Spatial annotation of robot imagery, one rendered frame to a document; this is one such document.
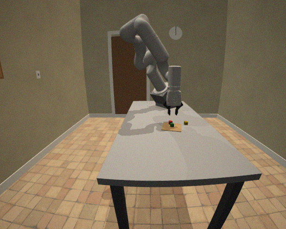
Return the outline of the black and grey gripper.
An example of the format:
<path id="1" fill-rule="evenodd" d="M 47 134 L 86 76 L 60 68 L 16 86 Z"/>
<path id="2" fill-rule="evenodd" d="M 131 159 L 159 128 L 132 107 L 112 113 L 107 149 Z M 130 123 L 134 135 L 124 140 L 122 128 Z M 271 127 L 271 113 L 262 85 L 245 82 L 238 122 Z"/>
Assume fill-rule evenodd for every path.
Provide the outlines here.
<path id="1" fill-rule="evenodd" d="M 168 114 L 170 115 L 170 107 L 176 106 L 175 114 L 178 114 L 178 110 L 181 106 L 183 106 L 183 103 L 181 102 L 181 91 L 167 91 L 166 101 L 163 104 L 168 109 Z M 167 105 L 168 106 L 167 106 Z"/>

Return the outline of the orange mat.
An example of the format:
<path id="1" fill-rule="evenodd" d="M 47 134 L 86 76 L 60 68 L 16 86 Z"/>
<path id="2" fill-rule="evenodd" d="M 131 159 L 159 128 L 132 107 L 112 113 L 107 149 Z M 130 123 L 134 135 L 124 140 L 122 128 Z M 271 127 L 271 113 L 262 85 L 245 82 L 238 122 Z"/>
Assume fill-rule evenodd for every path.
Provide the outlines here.
<path id="1" fill-rule="evenodd" d="M 170 127 L 169 123 L 163 123 L 161 130 L 181 132 L 182 131 L 182 124 L 175 124 L 174 123 L 174 127 Z"/>

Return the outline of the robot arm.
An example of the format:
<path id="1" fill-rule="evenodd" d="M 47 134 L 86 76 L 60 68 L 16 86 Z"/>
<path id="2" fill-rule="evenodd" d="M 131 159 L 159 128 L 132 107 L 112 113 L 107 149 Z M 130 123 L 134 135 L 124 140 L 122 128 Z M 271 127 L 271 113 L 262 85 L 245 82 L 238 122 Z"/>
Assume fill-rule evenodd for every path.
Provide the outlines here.
<path id="1" fill-rule="evenodd" d="M 138 18 L 137 18 L 138 17 Z M 157 34 L 151 27 L 146 15 L 140 14 L 120 28 L 120 37 L 135 48 L 134 66 L 143 70 L 149 66 L 146 74 L 155 87 L 155 94 L 168 89 L 179 91 L 181 87 L 181 66 L 169 66 L 169 54 Z M 139 36 L 136 36 L 138 34 Z M 146 51 L 146 47 L 149 51 Z M 167 82 L 164 82 L 157 67 Z"/>

